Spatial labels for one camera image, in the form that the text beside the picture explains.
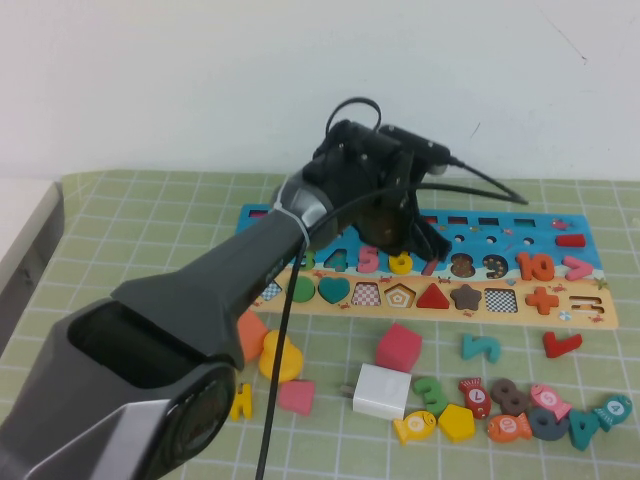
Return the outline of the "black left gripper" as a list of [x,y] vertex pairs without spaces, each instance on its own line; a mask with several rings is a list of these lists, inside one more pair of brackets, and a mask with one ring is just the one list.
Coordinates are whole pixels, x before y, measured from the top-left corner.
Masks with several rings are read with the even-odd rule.
[[362,242],[386,253],[445,260],[452,244],[425,217],[418,219],[415,194],[383,192],[408,185],[412,163],[399,142],[343,120],[313,154],[312,185],[340,211],[340,230],[353,226]]

